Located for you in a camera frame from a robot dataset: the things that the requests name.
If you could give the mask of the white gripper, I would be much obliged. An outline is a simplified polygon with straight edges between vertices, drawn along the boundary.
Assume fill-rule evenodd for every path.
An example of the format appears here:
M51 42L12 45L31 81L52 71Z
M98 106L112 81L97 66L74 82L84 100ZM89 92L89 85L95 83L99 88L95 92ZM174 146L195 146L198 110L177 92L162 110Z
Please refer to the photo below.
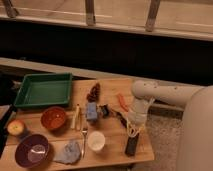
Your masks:
M134 98L128 112L127 134L129 137L137 136L144 130L144 124L147 121L148 110L154 103L155 99L138 99ZM140 126L132 129L131 125Z

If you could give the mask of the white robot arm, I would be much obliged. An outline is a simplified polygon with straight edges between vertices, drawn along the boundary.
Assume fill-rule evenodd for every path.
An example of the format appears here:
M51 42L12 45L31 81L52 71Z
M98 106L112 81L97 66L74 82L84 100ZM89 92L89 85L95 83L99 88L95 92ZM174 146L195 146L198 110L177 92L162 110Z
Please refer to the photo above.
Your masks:
M155 159L133 171L213 171L213 86L135 81L127 118L144 127Z

